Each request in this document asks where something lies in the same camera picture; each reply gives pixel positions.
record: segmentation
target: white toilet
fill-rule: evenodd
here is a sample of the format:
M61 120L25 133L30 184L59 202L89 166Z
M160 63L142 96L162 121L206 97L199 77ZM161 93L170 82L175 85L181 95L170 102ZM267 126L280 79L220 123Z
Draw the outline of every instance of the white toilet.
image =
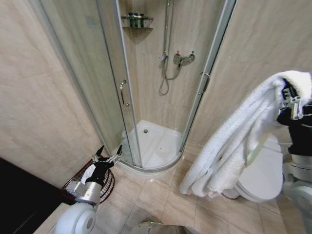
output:
M265 202L276 198L283 186L283 154L278 140L270 135L254 162L240 176L232 190L224 195L239 196L253 202Z

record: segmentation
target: floor tile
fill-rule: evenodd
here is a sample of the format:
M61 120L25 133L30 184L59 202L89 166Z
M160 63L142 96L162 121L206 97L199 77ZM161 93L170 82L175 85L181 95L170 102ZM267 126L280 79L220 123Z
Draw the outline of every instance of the floor tile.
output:
M159 222L159 220L153 217L150 213L135 205L121 231L121 234L128 234L138 224L150 221Z
M105 234L105 233L98 225L95 224L90 234Z
M161 219L169 192L169 189L152 180L148 180L136 201L136 205L146 210L154 217Z
M157 184L160 184L160 185L166 187L167 189L171 189L172 183L173 183L174 178L175 178L175 174L176 174L176 168L174 168L171 171L169 171L167 173L167 175L165 175L165 176L163 176L161 178L158 178L158 179L154 179L154 181Z
M55 226L48 232L48 234L55 234Z
M276 200L271 200L271 201L267 201L267 202L262 202L262 203L259 203L259 206L262 206L264 208L267 208L269 209L270 211L273 211L277 214L279 214L279 207L277 205L277 202Z
M178 168L187 172L191 168L191 165L193 164L196 158L197 158L197 155L184 151L182 155L182 159L180 160L178 164Z
M142 188L144 187L145 182L145 179L125 173L118 185L115 187L115 191L122 195L125 199L135 203L142 191Z
M193 155L198 155L202 148L203 148L202 145L199 145L199 144L192 142L192 141L187 141L186 145L185 145L184 152L188 152L188 153L191 153Z
M239 227L229 223L229 234L249 234L249 232L241 230Z
M184 197L170 192L161 218L163 224L192 227L195 219L196 204Z
M239 197L236 200L229 199L228 204L228 219L230 223L239 226L242 230L250 232L251 234L263 233L257 203Z
M228 220L228 199L222 195L210 200L207 197L199 197L197 205L226 221Z
M180 184L181 184L181 182L183 181L185 175L186 175L186 172L185 172L185 171L183 171L183 170L181 170L181 169L179 169L179 168L176 170L175 178L174 178L174 182L173 182L173 184L172 184L171 190L172 190L173 192L175 192L176 194L179 194L179 195L183 196L184 198L186 198L186 199L188 199L188 200L190 200L191 202L193 202L193 203L196 204L196 203L197 203L197 196L195 196L195 195L182 195L182 194L180 194Z
M197 206L194 228L201 234L227 234L228 223L213 213Z
M119 183L125 172L121 170L118 166L111 168L113 175L115 177L115 186Z
M97 211L96 225L106 234L119 234L134 204L116 192Z
M287 234L282 217L266 208L259 207L265 234Z

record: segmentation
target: metal frame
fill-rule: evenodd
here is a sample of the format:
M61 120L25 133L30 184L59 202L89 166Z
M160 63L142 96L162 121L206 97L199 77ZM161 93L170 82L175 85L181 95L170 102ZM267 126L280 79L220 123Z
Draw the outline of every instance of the metal frame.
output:
M163 43L163 51L162 51L163 55L168 55L169 53L173 11L174 11L174 0L167 0L166 1L164 43Z
M157 172L165 171L165 170L171 168L173 165L175 165L175 164L180 160L180 158L182 157L182 153L183 153L183 151L182 151L182 152L179 152L178 155L177 155L177 157L176 157L176 159L175 159L172 163L170 163L170 164L168 164L168 165L165 165L165 166L163 166L163 167L157 167L157 168L142 168L142 167L137 167L137 166L131 165L130 163L124 162L124 161L120 161L120 163L122 163L122 164L124 164L124 165L126 165L126 166L128 166L128 167L130 167L130 168L132 168L132 169L135 169L135 170L137 170L137 171L139 171L139 172L144 172L144 173L157 173Z
M126 78L127 78L127 82L128 82L128 92L130 94L130 107L131 107L131 113L132 113L132 119L133 119L133 123L134 123L134 130L136 133L136 142L137 142L137 149L138 149L138 161L135 162L134 160L134 155L132 155L132 159L134 161L135 164L141 165L142 166L142 157L141 157L141 151L140 151L140 144L139 144L139 140L138 140L138 132L137 132L137 121L136 121L136 116L135 116L135 111L133 108L133 95L132 95L132 90L131 90L131 81L130 81L130 76L129 76L129 69L128 69L128 61L127 61L127 55L126 55L126 47L125 47L125 43L124 43L124 38L123 38L123 34L122 34L122 23L121 23L121 15L120 15L120 11L119 11L119 3L118 0L115 0L115 12L116 14L114 14L115 19L118 21L119 24L119 36L120 36L120 43L122 45L122 50L123 50L123 61L125 64L125 70L126 70Z
M197 92L195 94L194 102L192 104L192 109L189 114L187 125L183 131L182 134L182 143L180 147L180 151L182 152L185 147L185 142L187 140L187 137L189 135L192 123L194 121L199 103L201 101L202 95L206 91L206 88L209 84L211 72L213 69L213 65L215 63L215 59L217 56L217 53L219 51L219 48L221 46L224 34L226 32L228 23L231 19L232 12L235 8L236 0L225 0L222 12L219 18L219 22L217 25L217 28L214 33L213 42L211 43L209 53L207 55L206 63L204 65L203 71L201 73L200 83L197 89Z
M139 157L138 158L134 157L133 151L131 150L131 144L129 142L129 134L130 133L128 132L128 129L127 129L127 125L126 125L126 122L125 122L125 115L124 115L124 112L123 112L123 109L122 109L123 106L122 106L122 103L121 103L119 95L118 95L118 85L116 84L116 77L115 77L114 69L113 69L113 66L112 66L112 61L111 61L111 57L110 57L110 50L109 50L109 46L107 44L107 39L106 39L106 35L105 35L105 27L104 27L104 23L103 23L103 16L102 16L101 11L99 9L100 8L100 3L99 3L98 0L96 0L96 5L97 5L97 12L98 12L98 15L99 15L99 18L100 18L100 24L101 24L101 28L102 28L103 37L104 37L104 43L105 43L105 47L106 47L106 50L107 50L107 54L108 54L109 63L110 63L110 67L111 67L111 70L112 70L113 78L114 78L114 84L115 84L115 89L116 89L116 93L117 93L117 98L118 98L118 102L119 102L121 115L122 115L122 121L123 121L124 129L125 129L125 132L126 132L126 135L127 135L127 142L128 142L128 145L129 145L131 160L132 160L132 163L134 165L137 164L137 165L142 166L142 161L141 161L141 157L140 157L139 148L138 148L138 153L139 153ZM126 78L128 79L129 72L128 72L127 64L125 63L124 66L126 68ZM133 110L133 105L132 105L132 97L130 98L130 103L131 103L131 107L132 107L132 114L134 115L134 110Z

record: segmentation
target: corner shelf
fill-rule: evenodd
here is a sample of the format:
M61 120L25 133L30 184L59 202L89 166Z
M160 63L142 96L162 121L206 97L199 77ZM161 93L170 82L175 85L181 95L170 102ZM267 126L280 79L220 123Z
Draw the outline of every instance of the corner shelf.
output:
M131 27L130 21L133 20L133 24L135 23L135 20L137 20L137 27ZM122 22L122 27L123 28L135 28L135 29L151 29L153 28L151 26L152 21L154 19L151 17L146 17L146 16L137 16L137 15L124 15L121 17L121 22Z

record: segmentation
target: white towel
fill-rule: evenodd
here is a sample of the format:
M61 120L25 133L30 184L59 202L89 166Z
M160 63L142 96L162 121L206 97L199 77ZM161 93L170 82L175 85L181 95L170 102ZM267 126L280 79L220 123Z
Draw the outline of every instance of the white towel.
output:
M281 127L277 121L282 89L286 79L301 97L303 105L311 99L309 73L277 73L254 89L203 147L181 185L182 194L215 197L234 187L246 165L252 162L253 150L267 134Z
M96 169L95 165L92 164L90 167L88 167L85 172L83 173L82 175L82 178L81 178L81 183L85 184L86 183L86 180L87 178L90 178L94 172L94 170Z

